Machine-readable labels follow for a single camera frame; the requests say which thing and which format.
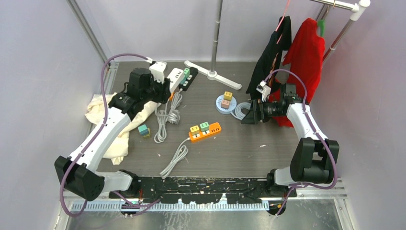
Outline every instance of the robotic arm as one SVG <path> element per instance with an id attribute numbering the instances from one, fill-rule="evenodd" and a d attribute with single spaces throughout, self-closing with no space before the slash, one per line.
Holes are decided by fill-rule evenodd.
<path id="1" fill-rule="evenodd" d="M 133 173 L 124 170 L 118 172 L 96 170 L 114 139 L 137 113 L 144 109 L 144 105 L 150 101 L 164 104 L 175 91 L 183 79 L 183 70 L 175 68 L 165 78 L 165 68 L 165 62 L 156 62 L 149 69 L 134 69 L 129 82 L 124 84 L 124 90 L 110 101 L 106 124 L 101 121 L 67 158 L 62 156 L 57 158 L 55 169 L 61 183 L 73 159 L 81 154 L 83 146 L 92 141 L 101 126 L 105 126 L 70 171 L 64 185 L 67 190 L 88 201 L 96 199 L 103 192 L 119 190 L 130 195 L 138 191 L 138 177 Z"/>
<path id="2" fill-rule="evenodd" d="M 292 158 L 290 167 L 272 170 L 273 182 L 276 185 L 288 186 L 297 182 L 312 182 L 315 184 L 328 184 L 333 181 L 333 166 L 323 144 L 312 131 L 303 111 L 303 100 L 296 94 L 294 84 L 281 86 L 281 99 L 274 102 L 265 102 L 270 93 L 266 84 L 259 84 L 257 91 L 262 93 L 262 99 L 251 100 L 249 113 L 242 119 L 242 124 L 257 124 L 259 121 L 267 122 L 274 116 L 287 116 L 292 122 L 299 138 L 299 144 Z M 335 140 L 329 140 L 317 126 L 310 113 L 310 107 L 305 105 L 306 113 L 317 133 L 326 141 L 335 162 L 337 162 L 339 145 Z M 313 155 L 322 157 L 314 160 Z"/>

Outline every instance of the wood grain surface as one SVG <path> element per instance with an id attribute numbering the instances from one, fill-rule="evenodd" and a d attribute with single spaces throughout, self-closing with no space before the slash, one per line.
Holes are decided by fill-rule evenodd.
<path id="1" fill-rule="evenodd" d="M 209 62 L 197 64 L 210 68 Z M 113 92 L 119 92 L 136 67 L 148 68 L 145 62 L 121 62 L 114 81 Z M 298 139 L 293 128 L 278 127 L 273 121 L 257 125 L 241 125 L 232 115 L 223 115 L 215 108 L 216 98 L 230 91 L 237 102 L 245 102 L 249 96 L 245 90 L 255 67 L 255 62 L 218 62 L 216 70 L 222 76 L 241 83 L 243 88 L 233 90 L 215 80 L 199 74 L 178 107 L 180 123 L 167 123 L 168 137 L 157 144 L 153 135 L 158 130 L 157 117 L 152 114 L 145 122 L 151 129 L 151 138 L 142 138 L 137 129 L 130 133 L 129 154 L 120 165 L 112 165 L 103 159 L 100 172 L 126 169 L 143 176 L 159 176 L 175 153 L 179 144 L 188 137 L 190 127 L 203 122 L 219 122 L 222 132 L 215 138 L 197 143 L 186 142 L 189 153 L 179 162 L 171 176 L 203 177 L 265 177 L 274 168 L 289 166 Z M 184 69 L 183 62 L 169 62 L 167 74 L 173 68 Z"/>

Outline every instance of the clothes rack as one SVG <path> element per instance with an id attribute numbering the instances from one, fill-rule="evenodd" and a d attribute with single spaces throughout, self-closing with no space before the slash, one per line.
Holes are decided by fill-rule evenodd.
<path id="1" fill-rule="evenodd" d="M 338 34 L 337 38 L 334 40 L 333 44 L 331 44 L 330 48 L 324 54 L 324 56 L 323 56 L 323 64 L 324 64 L 327 61 L 327 59 L 331 56 L 331 54 L 336 50 L 337 45 L 340 43 L 341 39 L 343 38 L 345 33 L 350 29 L 352 24 L 361 17 L 361 15 L 362 15 L 362 13 L 364 13 L 365 9 L 371 4 L 371 1 L 370 0 L 360 0 L 358 3 L 354 3 L 354 4 L 346 3 L 346 2 L 342 2 L 342 1 L 336 1 L 336 0 L 310 0 L 310 1 L 314 1 L 314 2 L 323 4 L 319 13 L 317 14 L 316 21 L 320 20 L 320 19 L 324 20 L 327 17 L 327 15 L 330 12 L 332 7 L 333 8 L 337 7 L 337 8 L 349 10 L 352 12 L 350 19 L 345 24 L 345 26 L 342 28 L 342 30 Z M 197 68 L 201 74 L 206 75 L 207 78 L 210 80 L 219 81 L 233 89 L 239 90 L 242 87 L 241 84 L 235 83 L 225 77 L 222 77 L 222 76 L 218 75 L 217 72 L 215 71 L 222 6 L 223 6 L 223 0 L 219 0 L 218 4 L 217 4 L 217 17 L 216 17 L 216 21 L 215 21 L 213 49 L 212 49 L 212 61 L 211 61 L 210 70 L 207 70 L 203 67 L 193 64 L 190 61 L 185 61 L 185 65 L 189 68 L 190 67 Z"/>

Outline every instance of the black shirt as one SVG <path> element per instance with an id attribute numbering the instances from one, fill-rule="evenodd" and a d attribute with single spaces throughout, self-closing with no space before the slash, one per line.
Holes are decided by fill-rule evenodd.
<path id="1" fill-rule="evenodd" d="M 251 95 L 251 99 L 261 98 L 261 93 L 256 90 L 257 85 L 269 75 L 272 70 L 278 69 L 281 64 L 282 51 L 288 50 L 292 44 L 292 29 L 291 29 L 291 18 L 286 16 L 278 31 L 274 31 L 269 39 L 264 52 L 259 58 L 257 65 L 252 73 L 251 81 L 247 88 L 246 93 Z M 280 83 L 272 81 L 271 92 L 279 89 Z"/>

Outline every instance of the round blue power strip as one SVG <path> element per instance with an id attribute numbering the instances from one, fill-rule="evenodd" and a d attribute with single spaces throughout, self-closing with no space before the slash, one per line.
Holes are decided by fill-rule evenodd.
<path id="1" fill-rule="evenodd" d="M 219 97 L 217 97 L 216 99 L 216 109 L 218 112 L 222 113 L 222 114 L 230 114 L 232 111 L 235 110 L 236 106 L 237 106 L 237 100 L 232 97 L 231 101 L 230 101 L 230 107 L 228 109 L 223 109 L 221 107 L 221 101 L 224 99 L 224 95 L 220 95 Z"/>

